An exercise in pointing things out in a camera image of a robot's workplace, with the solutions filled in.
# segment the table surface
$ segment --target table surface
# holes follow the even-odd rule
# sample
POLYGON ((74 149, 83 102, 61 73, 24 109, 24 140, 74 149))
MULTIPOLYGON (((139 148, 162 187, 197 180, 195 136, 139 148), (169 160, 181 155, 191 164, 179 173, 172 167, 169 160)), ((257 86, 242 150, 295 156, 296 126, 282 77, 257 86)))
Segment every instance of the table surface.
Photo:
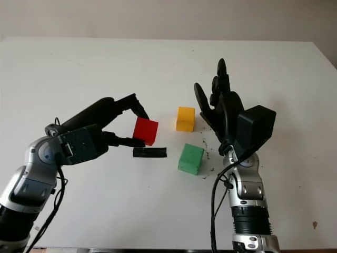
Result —
MULTIPOLYGON (((153 147, 167 147, 167 158, 133 158, 131 148, 112 147, 64 167, 64 202, 39 246, 210 248, 211 188, 222 157, 199 117, 193 84, 209 96, 223 57, 245 108, 277 112, 273 137, 258 155, 281 248, 337 248, 337 71, 313 43, 7 38, 0 53, 0 190, 56 116, 63 122, 105 96, 136 93, 159 122, 153 147), (178 106, 196 108, 193 133, 175 131, 178 106), (177 169, 185 143, 209 154, 197 176, 177 169)), ((130 137, 135 120, 126 112, 106 130, 130 137)), ((34 226, 42 226, 52 202, 34 226)), ((216 221, 218 248, 232 248, 232 227, 226 200, 216 221)))

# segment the yellow cube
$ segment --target yellow cube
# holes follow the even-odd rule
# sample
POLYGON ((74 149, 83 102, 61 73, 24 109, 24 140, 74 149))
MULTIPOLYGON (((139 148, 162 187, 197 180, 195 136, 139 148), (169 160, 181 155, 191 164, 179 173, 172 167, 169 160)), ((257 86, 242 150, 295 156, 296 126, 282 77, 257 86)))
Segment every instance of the yellow cube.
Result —
POLYGON ((194 129, 194 108, 178 107, 177 131, 193 132, 194 129))

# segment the white wall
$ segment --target white wall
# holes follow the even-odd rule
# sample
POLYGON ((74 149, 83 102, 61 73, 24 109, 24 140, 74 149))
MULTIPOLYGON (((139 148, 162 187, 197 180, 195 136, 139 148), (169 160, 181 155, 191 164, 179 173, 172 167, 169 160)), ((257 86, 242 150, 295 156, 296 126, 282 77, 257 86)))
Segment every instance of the white wall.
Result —
POLYGON ((0 1, 2 37, 312 41, 337 66, 335 0, 0 1))

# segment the green cube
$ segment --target green cube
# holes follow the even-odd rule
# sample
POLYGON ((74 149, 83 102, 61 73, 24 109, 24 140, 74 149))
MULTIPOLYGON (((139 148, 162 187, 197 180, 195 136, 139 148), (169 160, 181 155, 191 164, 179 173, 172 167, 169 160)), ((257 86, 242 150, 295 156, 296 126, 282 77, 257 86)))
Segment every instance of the green cube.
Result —
POLYGON ((197 175, 203 154, 204 149, 185 144, 179 159, 178 169, 189 174, 197 175))

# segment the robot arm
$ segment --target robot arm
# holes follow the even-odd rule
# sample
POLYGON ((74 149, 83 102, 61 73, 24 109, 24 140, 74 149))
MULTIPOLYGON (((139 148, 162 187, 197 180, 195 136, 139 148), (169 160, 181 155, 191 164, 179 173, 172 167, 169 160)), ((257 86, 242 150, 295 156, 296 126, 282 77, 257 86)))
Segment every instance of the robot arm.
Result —
POLYGON ((55 192, 57 173, 63 176, 61 166, 96 159, 109 145, 145 146, 140 140, 102 131, 128 109, 148 119, 135 94, 118 101, 103 98, 62 125, 48 125, 47 136, 27 148, 24 165, 0 197, 0 253, 24 251, 33 222, 55 192))
POLYGON ((220 59, 217 76, 212 82, 210 105, 201 86, 194 86, 201 108, 200 115, 220 141, 219 154, 225 169, 216 179, 212 191, 212 251, 216 252, 214 196, 220 179, 225 176, 235 234, 236 252, 280 252, 277 237, 272 235, 266 197, 259 175, 256 151, 271 137, 276 113, 263 106, 244 110, 241 99, 231 91, 226 65, 220 59))

